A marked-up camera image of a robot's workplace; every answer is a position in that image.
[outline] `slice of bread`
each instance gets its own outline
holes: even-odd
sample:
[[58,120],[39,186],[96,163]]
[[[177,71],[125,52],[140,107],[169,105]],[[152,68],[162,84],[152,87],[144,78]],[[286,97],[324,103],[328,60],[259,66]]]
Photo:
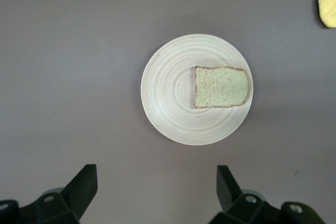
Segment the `slice of bread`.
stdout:
[[230,108],[246,103],[250,93],[247,72],[240,68],[195,68],[195,108]]

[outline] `plate with concentric rings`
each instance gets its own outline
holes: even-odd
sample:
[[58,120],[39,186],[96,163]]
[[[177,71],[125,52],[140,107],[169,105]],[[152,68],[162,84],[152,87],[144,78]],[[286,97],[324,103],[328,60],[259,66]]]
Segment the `plate with concentric rings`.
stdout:
[[[196,109],[195,67],[244,69],[250,95],[242,106]],[[243,55],[213,35],[185,35],[162,46],[149,60],[141,80],[141,100],[153,126],[164,136],[187,145],[205,145],[231,135],[251,107],[253,81]]]

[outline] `gray surface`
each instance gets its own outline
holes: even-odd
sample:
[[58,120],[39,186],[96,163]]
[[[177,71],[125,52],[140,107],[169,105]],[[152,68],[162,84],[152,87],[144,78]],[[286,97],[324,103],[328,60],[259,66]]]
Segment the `gray surface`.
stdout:
[[[86,163],[81,222],[208,223],[216,166],[275,207],[336,223],[336,29],[317,0],[0,0],[0,196],[23,206]],[[254,78],[250,113],[215,144],[177,144],[142,109],[143,69],[185,34],[222,37]]]

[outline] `bread crust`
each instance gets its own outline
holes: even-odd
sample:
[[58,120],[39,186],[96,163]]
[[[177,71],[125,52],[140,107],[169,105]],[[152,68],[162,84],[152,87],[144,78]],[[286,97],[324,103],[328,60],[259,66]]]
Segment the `bread crust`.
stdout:
[[[194,107],[196,109],[207,109],[207,108],[222,108],[222,109],[224,109],[224,108],[232,108],[232,107],[242,106],[242,105],[244,105],[247,102],[248,98],[250,97],[251,83],[250,83],[250,78],[249,78],[247,72],[244,69],[242,69],[242,68],[234,68],[234,67],[213,67],[213,68],[210,68],[210,67],[196,66],[195,67],[195,80],[196,80],[196,69],[197,68],[203,68],[203,69],[230,68],[230,69],[234,69],[234,70],[237,70],[237,71],[242,71],[242,72],[244,72],[244,74],[246,75],[247,80],[248,80],[248,87],[247,87],[248,90],[247,90],[247,95],[245,97],[245,100],[241,104],[239,104],[239,105],[231,105],[231,106],[196,106],[196,103],[195,103]],[[197,85],[195,85],[195,95],[197,95]]]

